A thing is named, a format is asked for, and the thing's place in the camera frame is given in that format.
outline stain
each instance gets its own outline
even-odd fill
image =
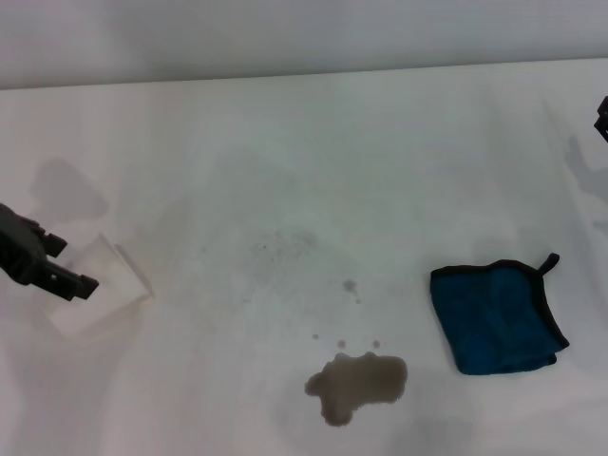
[[[335,356],[306,383],[309,396],[321,400],[321,415],[330,426],[345,426],[366,404],[392,404],[403,395],[408,368],[396,356]]]
[[[346,293],[350,293],[351,295],[357,294],[357,282],[354,280],[345,280],[342,282],[342,287]]]

